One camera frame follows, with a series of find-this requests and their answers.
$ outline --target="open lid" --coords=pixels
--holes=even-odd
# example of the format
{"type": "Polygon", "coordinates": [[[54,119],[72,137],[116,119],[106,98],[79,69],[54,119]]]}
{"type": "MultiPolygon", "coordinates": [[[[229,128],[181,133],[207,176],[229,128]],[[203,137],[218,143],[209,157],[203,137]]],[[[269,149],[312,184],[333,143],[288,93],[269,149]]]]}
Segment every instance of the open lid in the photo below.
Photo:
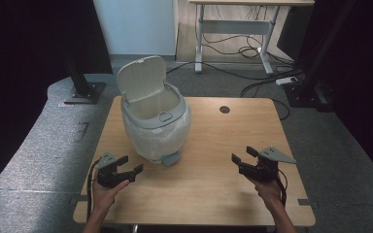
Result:
{"type": "Polygon", "coordinates": [[[123,66],[117,84],[128,102],[144,99],[164,88],[166,63],[160,56],[149,56],[123,66]]]}

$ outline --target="wooden table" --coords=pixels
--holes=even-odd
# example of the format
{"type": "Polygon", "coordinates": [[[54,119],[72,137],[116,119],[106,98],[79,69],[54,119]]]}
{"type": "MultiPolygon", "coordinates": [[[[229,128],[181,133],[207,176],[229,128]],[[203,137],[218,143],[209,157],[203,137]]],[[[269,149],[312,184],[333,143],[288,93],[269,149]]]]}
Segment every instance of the wooden table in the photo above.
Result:
{"type": "MultiPolygon", "coordinates": [[[[270,99],[187,97],[191,128],[181,160],[170,167],[152,164],[136,154],[126,137],[120,96],[114,100],[93,161],[106,150],[129,162],[119,171],[144,163],[144,172],[119,193],[105,222],[125,224],[274,225],[273,218],[256,194],[254,185],[238,174],[231,162],[234,152],[244,162],[256,164],[246,146],[263,150],[275,146],[292,157],[286,135],[270,99]],[[228,114],[221,106],[230,109],[228,114]]],[[[297,226],[311,226],[315,217],[296,165],[280,163],[288,177],[287,211],[297,226]]],[[[86,195],[86,185],[82,195],[86,195]]],[[[86,201],[74,212],[85,222],[86,201]]]]}
{"type": "Polygon", "coordinates": [[[271,40],[280,6],[313,6],[314,0],[188,0],[191,4],[200,5],[198,24],[198,43],[195,54],[195,72],[202,72],[202,35],[203,33],[265,35],[262,48],[258,48],[266,74],[273,74],[267,57],[268,44],[271,40]],[[275,6],[274,14],[266,21],[208,20],[204,18],[205,5],[245,5],[275,6]]]}

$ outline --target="power strip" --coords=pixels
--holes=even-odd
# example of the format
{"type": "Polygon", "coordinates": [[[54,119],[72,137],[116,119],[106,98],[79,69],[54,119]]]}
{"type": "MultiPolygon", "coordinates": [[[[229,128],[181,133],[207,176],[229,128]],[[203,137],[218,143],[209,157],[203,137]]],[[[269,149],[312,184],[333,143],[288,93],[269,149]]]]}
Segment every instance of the power strip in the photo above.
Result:
{"type": "Polygon", "coordinates": [[[277,85],[287,84],[287,83],[296,83],[298,79],[296,77],[288,77],[283,79],[278,79],[275,81],[277,85]]]}

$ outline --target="white trash can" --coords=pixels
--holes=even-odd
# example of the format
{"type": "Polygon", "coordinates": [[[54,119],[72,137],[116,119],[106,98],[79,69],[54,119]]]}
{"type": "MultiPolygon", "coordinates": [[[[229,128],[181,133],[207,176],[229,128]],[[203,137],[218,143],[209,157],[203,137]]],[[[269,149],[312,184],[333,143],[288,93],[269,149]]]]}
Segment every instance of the white trash can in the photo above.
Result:
{"type": "Polygon", "coordinates": [[[123,66],[117,76],[126,135],[137,153],[167,166],[179,161],[190,129],[190,108],[180,91],[166,82],[159,56],[123,66]]]}

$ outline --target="desk leg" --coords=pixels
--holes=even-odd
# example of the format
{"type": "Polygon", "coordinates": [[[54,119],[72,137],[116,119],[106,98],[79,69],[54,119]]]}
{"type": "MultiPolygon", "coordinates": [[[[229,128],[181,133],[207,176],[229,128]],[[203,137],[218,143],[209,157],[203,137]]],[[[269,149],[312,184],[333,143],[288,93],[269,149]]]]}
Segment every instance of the desk leg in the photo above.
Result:
{"type": "Polygon", "coordinates": [[[265,40],[262,44],[262,48],[258,48],[259,57],[261,58],[262,64],[265,68],[265,72],[268,75],[272,75],[274,71],[272,71],[271,64],[269,64],[268,55],[266,54],[268,50],[268,44],[271,40],[272,32],[274,31],[275,22],[277,21],[278,12],[280,11],[280,6],[276,6],[274,10],[274,15],[272,19],[269,21],[268,32],[265,36],[265,40]]]}
{"type": "Polygon", "coordinates": [[[200,5],[198,24],[198,44],[195,52],[195,73],[202,72],[202,27],[204,22],[204,5],[200,5]]]}

